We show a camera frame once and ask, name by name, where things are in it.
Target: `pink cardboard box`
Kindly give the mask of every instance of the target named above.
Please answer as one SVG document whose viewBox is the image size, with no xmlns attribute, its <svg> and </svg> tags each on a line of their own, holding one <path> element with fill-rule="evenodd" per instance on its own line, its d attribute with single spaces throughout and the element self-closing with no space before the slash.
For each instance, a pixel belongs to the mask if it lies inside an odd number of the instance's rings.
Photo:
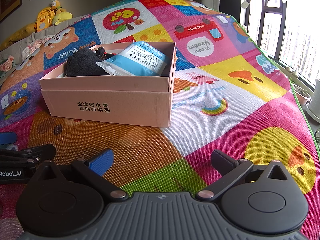
<svg viewBox="0 0 320 240">
<path fill-rule="evenodd" d="M 106 52 L 119 53 L 130 42 L 96 45 Z M 162 76 L 59 77 L 63 63 L 39 80 L 44 101 L 53 116 L 169 127 L 176 53 L 174 42 L 149 42 L 168 57 Z"/>
</svg>

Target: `window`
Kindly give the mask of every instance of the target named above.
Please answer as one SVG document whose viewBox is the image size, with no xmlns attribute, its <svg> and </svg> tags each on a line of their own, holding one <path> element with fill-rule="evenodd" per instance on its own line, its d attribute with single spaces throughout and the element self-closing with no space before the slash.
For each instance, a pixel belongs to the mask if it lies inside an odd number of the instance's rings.
<svg viewBox="0 0 320 240">
<path fill-rule="evenodd" d="M 320 0 L 251 0 L 248 33 L 282 66 L 290 66 L 314 88 L 319 77 Z"/>
</svg>

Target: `blanket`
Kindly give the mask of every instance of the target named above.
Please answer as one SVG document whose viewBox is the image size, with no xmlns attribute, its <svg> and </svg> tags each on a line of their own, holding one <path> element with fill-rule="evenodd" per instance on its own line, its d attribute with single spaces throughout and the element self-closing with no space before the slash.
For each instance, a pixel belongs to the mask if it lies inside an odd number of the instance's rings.
<svg viewBox="0 0 320 240">
<path fill-rule="evenodd" d="M 176 74 L 170 128 L 53 117 L 38 80 L 68 55 L 96 44 L 174 41 Z M 210 154 L 220 149 L 255 164 L 279 159 L 309 204 L 301 232 L 320 236 L 319 150 L 288 78 L 229 15 L 191 0 L 123 0 L 88 15 L 29 55 L 0 90 L 0 132 L 23 149 L 52 143 L 69 164 L 105 148 L 114 164 L 104 178 L 134 191 L 190 191 L 220 178 Z M 0 239 L 22 229 L 15 203 L 24 185 L 0 185 Z"/>
</svg>

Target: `black plush toy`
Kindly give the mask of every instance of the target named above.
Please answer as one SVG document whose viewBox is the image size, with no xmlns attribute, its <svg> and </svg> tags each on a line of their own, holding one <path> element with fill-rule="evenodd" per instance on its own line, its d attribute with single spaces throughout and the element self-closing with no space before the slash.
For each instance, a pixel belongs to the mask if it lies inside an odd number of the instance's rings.
<svg viewBox="0 0 320 240">
<path fill-rule="evenodd" d="M 68 57 L 67 77 L 78 76 L 102 76 L 110 75 L 104 69 L 96 64 L 98 61 L 103 61 L 112 57 L 113 54 L 105 54 L 104 48 L 100 47 L 94 53 L 91 49 L 84 48 L 75 52 Z"/>
</svg>

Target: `pillow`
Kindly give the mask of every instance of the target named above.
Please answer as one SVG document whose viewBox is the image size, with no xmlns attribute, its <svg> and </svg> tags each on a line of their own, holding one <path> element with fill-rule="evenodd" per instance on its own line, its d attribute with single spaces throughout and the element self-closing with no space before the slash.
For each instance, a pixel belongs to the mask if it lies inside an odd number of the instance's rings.
<svg viewBox="0 0 320 240">
<path fill-rule="evenodd" d="M 30 23 L 24 27 L 22 27 L 20 30 L 16 31 L 14 34 L 9 36 L 1 45 L 0 45 L 0 51 L 10 47 L 12 44 L 14 44 L 17 41 L 20 41 L 29 35 L 31 33 L 34 33 L 36 31 L 35 24 Z"/>
</svg>

